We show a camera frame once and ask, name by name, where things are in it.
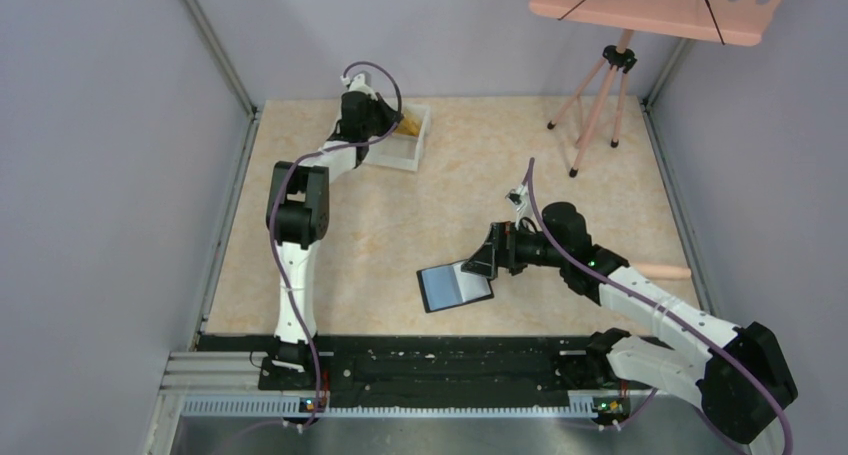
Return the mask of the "orange credit card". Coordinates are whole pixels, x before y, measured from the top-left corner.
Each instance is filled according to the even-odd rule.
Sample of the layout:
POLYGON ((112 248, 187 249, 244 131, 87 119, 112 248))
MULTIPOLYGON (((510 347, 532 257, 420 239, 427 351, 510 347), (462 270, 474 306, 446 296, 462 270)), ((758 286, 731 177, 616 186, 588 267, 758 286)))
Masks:
POLYGON ((414 110, 404 108, 401 111, 401 119, 398 122, 395 132, 400 135, 418 138, 421 135, 422 127, 423 118, 414 110))

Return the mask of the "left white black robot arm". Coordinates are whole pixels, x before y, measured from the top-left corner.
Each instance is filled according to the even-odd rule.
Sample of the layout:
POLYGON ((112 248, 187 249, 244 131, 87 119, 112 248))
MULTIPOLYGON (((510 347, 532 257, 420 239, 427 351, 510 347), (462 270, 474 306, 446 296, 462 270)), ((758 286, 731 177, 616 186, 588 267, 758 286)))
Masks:
POLYGON ((280 279, 279 312, 271 364, 304 374, 321 389, 314 338, 313 295, 318 250, 330 222, 330 185, 358 168, 372 145, 388 138, 404 119, 403 98, 347 92, 338 120, 321 147, 272 171, 266 210, 271 253, 280 279))

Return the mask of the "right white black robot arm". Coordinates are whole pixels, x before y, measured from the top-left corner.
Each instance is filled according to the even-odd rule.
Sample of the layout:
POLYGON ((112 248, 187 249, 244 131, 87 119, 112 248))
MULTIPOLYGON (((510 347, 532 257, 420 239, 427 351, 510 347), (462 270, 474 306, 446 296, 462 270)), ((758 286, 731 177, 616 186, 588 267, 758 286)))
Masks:
POLYGON ((534 223, 495 222, 464 272, 493 280, 527 266, 556 268, 570 290, 650 329, 650 343, 620 329, 595 334, 586 349, 597 371, 688 402, 722 435, 749 445, 778 423, 784 451, 794 442, 786 408, 797 386, 776 335, 695 308, 651 282, 627 259, 593 243, 575 206, 546 206, 534 223))

